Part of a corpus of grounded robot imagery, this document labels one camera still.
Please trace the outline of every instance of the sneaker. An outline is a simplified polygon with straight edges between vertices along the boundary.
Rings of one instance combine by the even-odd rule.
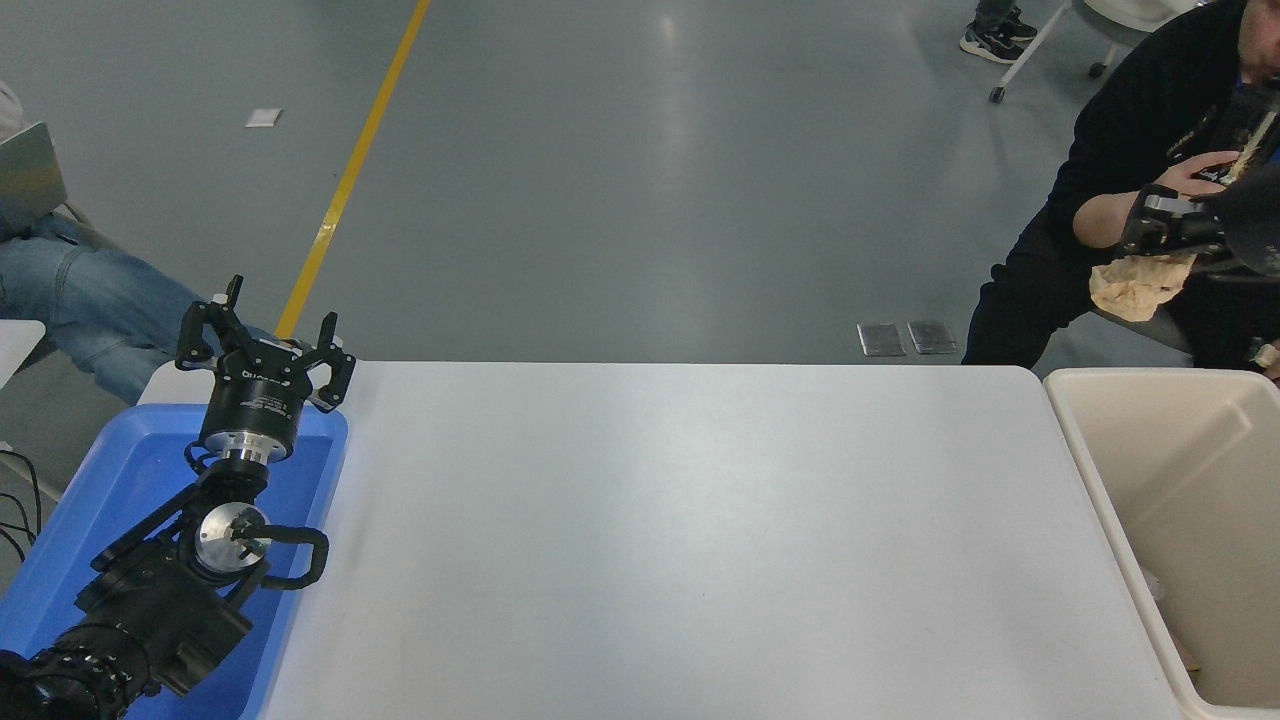
[[[1036,40],[1036,33],[1039,32],[1032,26],[1024,23],[1020,18],[1023,9],[1014,5],[1014,9],[1009,12],[1009,17],[1005,22],[1000,23],[1001,35],[1009,37],[1014,42],[1029,42]]]
[[[1012,65],[1023,54],[1021,46],[1005,35],[1002,28],[996,28],[993,32],[977,32],[973,29],[973,24],[965,29],[964,37],[960,38],[960,49],[1005,65]]]

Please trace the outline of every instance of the white table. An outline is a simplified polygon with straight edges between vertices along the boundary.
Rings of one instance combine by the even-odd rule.
[[[362,363],[348,397],[262,717],[1180,716],[1023,370]]]
[[[0,387],[18,372],[42,337],[45,324],[40,320],[0,320]]]

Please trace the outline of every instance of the black pants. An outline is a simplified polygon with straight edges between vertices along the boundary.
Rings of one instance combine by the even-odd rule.
[[[982,286],[961,363],[1034,365],[1050,336],[1093,309],[1089,274],[1111,260],[1111,250],[1055,241],[1042,210],[1005,264],[991,269],[992,282]],[[1253,338],[1280,338],[1280,283],[1192,275],[1165,307],[1187,336],[1198,368],[1257,369],[1247,357]]]

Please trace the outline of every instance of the black cable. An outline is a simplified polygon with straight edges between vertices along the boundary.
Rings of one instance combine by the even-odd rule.
[[[27,518],[27,506],[26,506],[26,505],[23,505],[23,503],[22,503],[22,501],[20,501],[20,500],[18,500],[18,498],[17,498],[15,496],[13,496],[13,495],[9,495],[9,493],[6,493],[6,492],[0,492],[0,497],[4,497],[4,498],[8,498],[8,500],[12,500],[12,501],[13,501],[13,503],[18,506],[18,512],[20,512],[20,514],[22,514],[22,524],[23,524],[23,530],[22,530],[22,532],[27,533],[27,537],[32,537],[32,538],[33,538],[33,537],[36,537],[36,536],[35,536],[35,534],[33,534],[33,533],[31,532],[31,519],[28,519],[28,518]]]
[[[4,539],[9,541],[9,544],[13,546],[13,551],[18,553],[18,562],[26,562],[27,553],[22,551],[22,546],[18,544],[18,541],[13,539],[13,536],[9,534],[9,530],[0,530],[0,536],[4,536]]]
[[[17,457],[27,464],[27,471],[31,473],[31,492],[36,496],[36,534],[38,536],[45,528],[45,510],[41,507],[40,502],[40,483],[36,482],[36,466],[32,465],[31,460],[26,455],[19,455],[12,450],[0,450],[0,455],[8,455],[10,457]]]
[[[205,460],[209,460],[210,457],[218,457],[218,454],[206,452],[200,457],[196,457],[191,452],[193,447],[200,447],[200,441],[192,441],[187,443],[187,447],[183,448],[182,455],[187,459],[187,466],[189,466],[197,475],[204,475],[205,470],[209,469],[209,465],[205,465]]]
[[[31,528],[14,525],[13,523],[0,523],[0,528],[9,528],[10,530],[18,530],[19,533],[27,536],[27,544],[32,544],[36,542],[36,533],[31,532]]]

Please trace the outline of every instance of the concrete floor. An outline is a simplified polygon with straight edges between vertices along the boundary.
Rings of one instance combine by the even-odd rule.
[[[0,78],[99,229],[201,295],[243,274],[271,328],[413,5],[9,3]],[[372,360],[956,363],[868,359],[856,324],[963,350],[1107,49],[1068,17],[992,105],[966,13],[434,0],[297,334],[337,310]],[[1037,370],[1181,364],[1089,316]],[[65,487],[122,409],[51,357],[0,392],[0,439]]]

